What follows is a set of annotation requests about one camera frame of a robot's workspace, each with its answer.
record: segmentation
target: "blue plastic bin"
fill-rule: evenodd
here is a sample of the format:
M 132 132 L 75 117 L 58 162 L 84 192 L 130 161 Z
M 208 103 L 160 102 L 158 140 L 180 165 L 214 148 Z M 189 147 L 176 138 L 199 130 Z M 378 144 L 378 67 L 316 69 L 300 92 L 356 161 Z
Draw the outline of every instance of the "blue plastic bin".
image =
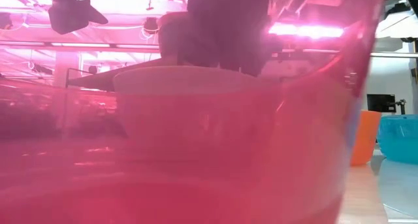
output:
M 382 117 L 378 142 L 388 160 L 418 164 L 418 115 Z

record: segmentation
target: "orange container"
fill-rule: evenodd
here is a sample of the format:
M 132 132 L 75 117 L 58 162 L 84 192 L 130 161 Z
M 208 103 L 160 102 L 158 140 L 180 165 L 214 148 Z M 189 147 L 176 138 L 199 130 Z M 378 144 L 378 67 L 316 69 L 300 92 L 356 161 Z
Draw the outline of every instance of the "orange container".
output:
M 372 159 L 380 118 L 380 112 L 361 111 L 353 155 L 351 156 L 351 166 L 363 165 Z

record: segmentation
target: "pink transparent bin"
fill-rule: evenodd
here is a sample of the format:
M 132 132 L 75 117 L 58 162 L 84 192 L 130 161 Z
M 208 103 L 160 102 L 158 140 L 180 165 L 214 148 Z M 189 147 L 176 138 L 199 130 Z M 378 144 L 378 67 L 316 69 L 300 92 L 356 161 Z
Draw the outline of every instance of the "pink transparent bin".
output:
M 382 1 L 313 9 L 351 26 L 323 41 L 280 35 L 335 52 L 302 53 L 304 74 L 280 69 L 239 91 L 0 79 L 0 223 L 335 223 Z

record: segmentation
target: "white wall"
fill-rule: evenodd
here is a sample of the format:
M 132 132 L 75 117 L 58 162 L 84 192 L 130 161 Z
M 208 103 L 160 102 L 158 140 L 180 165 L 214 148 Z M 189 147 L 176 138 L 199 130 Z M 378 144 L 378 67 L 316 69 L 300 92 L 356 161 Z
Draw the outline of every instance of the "white wall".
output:
M 408 44 L 397 52 L 409 52 Z M 395 94 L 396 100 L 406 100 L 405 111 L 413 114 L 413 90 L 415 81 L 411 77 L 410 59 L 374 57 L 370 63 L 369 77 L 364 89 L 362 108 L 367 110 L 366 94 Z

